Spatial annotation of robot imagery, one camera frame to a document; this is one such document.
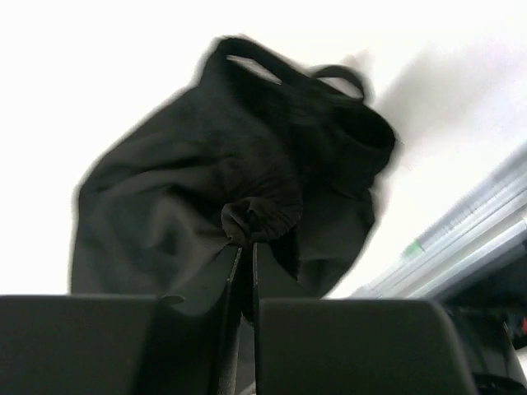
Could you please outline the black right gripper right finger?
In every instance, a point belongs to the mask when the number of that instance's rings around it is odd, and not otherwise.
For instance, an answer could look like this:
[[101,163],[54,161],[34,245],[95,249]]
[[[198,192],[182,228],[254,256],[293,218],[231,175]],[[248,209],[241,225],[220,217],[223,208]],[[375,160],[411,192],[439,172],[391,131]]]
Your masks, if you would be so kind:
[[253,250],[260,394],[474,394],[447,313],[426,300],[317,300]]

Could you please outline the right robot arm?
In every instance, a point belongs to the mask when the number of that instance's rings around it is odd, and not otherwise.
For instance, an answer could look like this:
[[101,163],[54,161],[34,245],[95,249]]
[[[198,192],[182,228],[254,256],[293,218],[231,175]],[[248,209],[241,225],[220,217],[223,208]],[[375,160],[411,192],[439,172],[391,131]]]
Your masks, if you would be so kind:
[[254,307],[260,394],[523,394],[505,328],[429,300],[313,300],[267,245],[157,299],[1,299],[4,394],[232,394]]

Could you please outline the black trousers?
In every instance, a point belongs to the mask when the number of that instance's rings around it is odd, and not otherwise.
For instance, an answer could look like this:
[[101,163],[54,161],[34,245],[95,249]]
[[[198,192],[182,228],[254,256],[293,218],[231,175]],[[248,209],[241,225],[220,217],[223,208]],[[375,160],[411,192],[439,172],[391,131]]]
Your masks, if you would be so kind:
[[375,224],[371,189],[396,136],[333,88],[348,67],[301,72],[219,39],[197,83],[108,151],[78,192],[74,294],[168,295],[227,246],[267,244],[310,296],[351,268]]

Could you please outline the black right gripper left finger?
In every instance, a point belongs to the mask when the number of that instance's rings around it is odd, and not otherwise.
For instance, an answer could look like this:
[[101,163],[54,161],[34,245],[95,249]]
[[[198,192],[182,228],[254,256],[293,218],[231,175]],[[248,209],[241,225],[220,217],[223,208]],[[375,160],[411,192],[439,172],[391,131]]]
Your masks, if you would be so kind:
[[224,249],[162,298],[2,297],[2,393],[232,394],[240,257]]

